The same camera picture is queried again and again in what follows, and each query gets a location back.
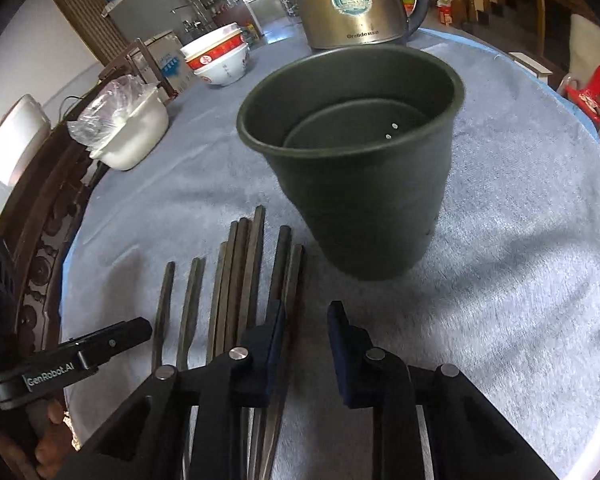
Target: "bowl with plastic bag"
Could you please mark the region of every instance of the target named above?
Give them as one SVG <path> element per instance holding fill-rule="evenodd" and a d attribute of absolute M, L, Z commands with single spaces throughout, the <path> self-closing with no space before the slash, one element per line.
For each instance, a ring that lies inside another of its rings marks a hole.
<path fill-rule="evenodd" d="M 157 86 L 131 75 L 111 81 L 77 121 L 67 123 L 69 134 L 87 147 L 91 158 L 122 171 L 143 160 L 168 126 Z"/>

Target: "human hand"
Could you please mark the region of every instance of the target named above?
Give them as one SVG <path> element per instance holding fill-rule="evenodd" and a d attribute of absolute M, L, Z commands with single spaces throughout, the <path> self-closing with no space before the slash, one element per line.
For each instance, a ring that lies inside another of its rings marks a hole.
<path fill-rule="evenodd" d="M 38 475 L 50 480 L 58 474 L 64 460 L 75 452 L 71 444 L 73 435 L 63 421 L 64 410 L 57 400 L 49 401 L 46 416 L 50 424 L 36 446 L 36 467 L 27 459 L 20 446 L 0 428 L 0 455 L 20 480 L 38 480 Z"/>

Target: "tablecloth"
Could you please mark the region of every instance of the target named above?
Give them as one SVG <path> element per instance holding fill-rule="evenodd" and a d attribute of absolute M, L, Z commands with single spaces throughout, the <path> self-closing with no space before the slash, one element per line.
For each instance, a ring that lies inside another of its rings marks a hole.
<path fill-rule="evenodd" d="M 65 269 L 62 337 L 135 316 L 153 322 L 174 260 L 164 351 L 173 363 L 189 263 L 205 256 L 189 353 L 190 367 L 202 365 L 218 247 L 231 221 L 263 204 L 260 319 L 281 224 L 307 256 L 274 479 L 370 477 L 371 415 L 347 410 L 338 395 L 331 300 L 408 364 L 456 364 L 565 478 L 600 437 L 599 143 L 505 56 L 423 31 L 410 46 L 448 62 L 466 86 L 436 234 L 413 269 L 377 283 L 340 273 L 264 159 L 238 139 L 235 117 L 250 89 L 310 53 L 304 38 L 291 38 L 254 50 L 250 71 L 226 88 L 194 85 L 169 105 L 170 128 L 154 151 L 104 176 Z M 407 74 L 405 84 L 417 82 Z M 66 390 L 81 440 L 147 377 L 150 351 L 150 343 L 127 351 Z"/>

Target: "wooden table leg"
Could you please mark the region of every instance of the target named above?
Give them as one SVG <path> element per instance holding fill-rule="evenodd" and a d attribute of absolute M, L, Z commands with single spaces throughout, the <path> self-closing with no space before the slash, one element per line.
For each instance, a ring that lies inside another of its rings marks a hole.
<path fill-rule="evenodd" d="M 544 56 L 544 34 L 546 32 L 546 16 L 544 0 L 536 0 L 538 6 L 538 48 L 536 53 L 538 56 Z"/>

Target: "clear plastic bag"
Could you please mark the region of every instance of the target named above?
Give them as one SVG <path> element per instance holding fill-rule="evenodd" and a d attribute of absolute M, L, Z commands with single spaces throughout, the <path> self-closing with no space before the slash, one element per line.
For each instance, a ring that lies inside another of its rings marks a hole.
<path fill-rule="evenodd" d="M 78 117 L 69 121 L 69 135 L 91 152 L 109 142 L 126 124 L 129 116 L 154 91 L 137 76 L 123 75 L 110 81 Z"/>

